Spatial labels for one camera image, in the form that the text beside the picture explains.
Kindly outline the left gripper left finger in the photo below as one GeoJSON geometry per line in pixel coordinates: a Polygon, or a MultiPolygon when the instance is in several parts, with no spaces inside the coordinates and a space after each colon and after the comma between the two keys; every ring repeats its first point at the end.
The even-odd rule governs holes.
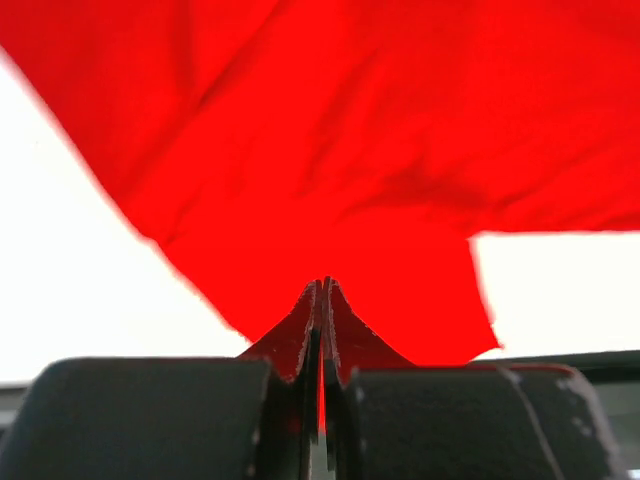
{"type": "Polygon", "coordinates": [[[291,311],[237,360],[268,367],[270,377],[281,385],[316,385],[321,293],[322,281],[310,282],[291,311]]]}

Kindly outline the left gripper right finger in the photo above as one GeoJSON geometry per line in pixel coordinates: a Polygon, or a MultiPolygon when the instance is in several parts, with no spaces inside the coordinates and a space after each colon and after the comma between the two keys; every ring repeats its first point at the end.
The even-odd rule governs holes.
{"type": "Polygon", "coordinates": [[[408,369],[414,364],[381,339],[354,312],[340,284],[326,277],[322,293],[324,386],[344,388],[352,371],[408,369]]]}

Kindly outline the bright red t shirt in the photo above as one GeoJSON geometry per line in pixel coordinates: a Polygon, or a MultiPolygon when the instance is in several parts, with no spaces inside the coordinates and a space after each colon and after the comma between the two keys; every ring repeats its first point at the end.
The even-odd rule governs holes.
{"type": "Polygon", "coordinates": [[[1,44],[251,341],[330,276],[464,364],[498,344],[470,237],[639,226],[635,1],[5,1],[1,44]]]}

